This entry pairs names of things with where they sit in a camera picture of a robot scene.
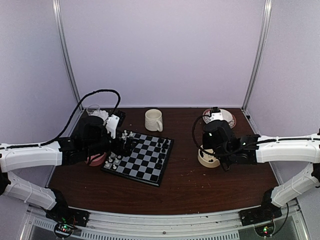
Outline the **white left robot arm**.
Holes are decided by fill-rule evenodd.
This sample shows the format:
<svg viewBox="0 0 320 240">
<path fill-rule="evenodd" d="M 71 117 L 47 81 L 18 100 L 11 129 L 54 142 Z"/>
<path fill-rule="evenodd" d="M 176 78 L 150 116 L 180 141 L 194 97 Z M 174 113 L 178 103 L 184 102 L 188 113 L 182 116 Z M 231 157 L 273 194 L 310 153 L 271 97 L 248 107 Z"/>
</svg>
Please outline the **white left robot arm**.
<svg viewBox="0 0 320 240">
<path fill-rule="evenodd" d="M 23 180 L 14 170 L 39 166 L 70 166 L 79 162 L 92 162 L 95 156 L 114 153 L 128 156 L 134 148 L 134 140 L 117 130 L 119 117 L 108 120 L 98 116 L 87 116 L 78 122 L 70 137 L 54 140 L 9 145 L 0 148 L 0 193 L 20 199 L 52 212 L 61 222 L 72 218 L 63 194 L 54 189 L 40 187 Z"/>
</svg>

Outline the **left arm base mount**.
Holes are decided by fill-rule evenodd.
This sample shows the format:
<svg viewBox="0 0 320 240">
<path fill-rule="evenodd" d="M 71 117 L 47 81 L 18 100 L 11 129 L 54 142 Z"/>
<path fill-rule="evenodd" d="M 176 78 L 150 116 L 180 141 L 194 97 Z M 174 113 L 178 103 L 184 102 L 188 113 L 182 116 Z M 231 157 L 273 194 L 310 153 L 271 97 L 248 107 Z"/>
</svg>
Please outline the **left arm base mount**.
<svg viewBox="0 0 320 240">
<path fill-rule="evenodd" d="M 86 227 L 90 216 L 90 213 L 86 210 L 70 207 L 45 209 L 44 212 L 47 218 L 56 222 L 53 233 L 60 239 L 66 239 L 78 232 L 79 227 Z"/>
</svg>

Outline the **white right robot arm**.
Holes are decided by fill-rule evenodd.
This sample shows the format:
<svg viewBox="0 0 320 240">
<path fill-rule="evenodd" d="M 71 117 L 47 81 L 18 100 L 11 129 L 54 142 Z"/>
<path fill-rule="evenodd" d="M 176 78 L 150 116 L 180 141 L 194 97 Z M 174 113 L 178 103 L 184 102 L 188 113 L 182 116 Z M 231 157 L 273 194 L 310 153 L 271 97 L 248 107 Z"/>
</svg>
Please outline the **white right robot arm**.
<svg viewBox="0 0 320 240">
<path fill-rule="evenodd" d="M 259 220 L 268 220 L 276 209 L 311 188 L 320 186 L 320 135 L 271 137 L 245 135 L 237 138 L 225 120 L 203 126 L 203 150 L 212 154 L 227 171 L 232 164 L 257 165 L 268 162 L 306 162 L 306 167 L 282 185 L 264 193 L 256 210 Z"/>
</svg>

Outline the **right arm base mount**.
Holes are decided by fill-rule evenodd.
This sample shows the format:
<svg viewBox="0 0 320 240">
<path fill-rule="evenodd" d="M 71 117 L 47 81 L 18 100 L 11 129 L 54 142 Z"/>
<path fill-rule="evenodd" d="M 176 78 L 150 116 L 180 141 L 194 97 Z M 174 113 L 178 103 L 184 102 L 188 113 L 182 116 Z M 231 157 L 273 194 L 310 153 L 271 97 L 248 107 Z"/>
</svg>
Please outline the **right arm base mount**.
<svg viewBox="0 0 320 240">
<path fill-rule="evenodd" d="M 242 226 L 253 225 L 255 233 L 263 238 L 275 233 L 275 219 L 282 216 L 280 208 L 263 208 L 262 206 L 241 210 L 239 218 Z"/>
</svg>

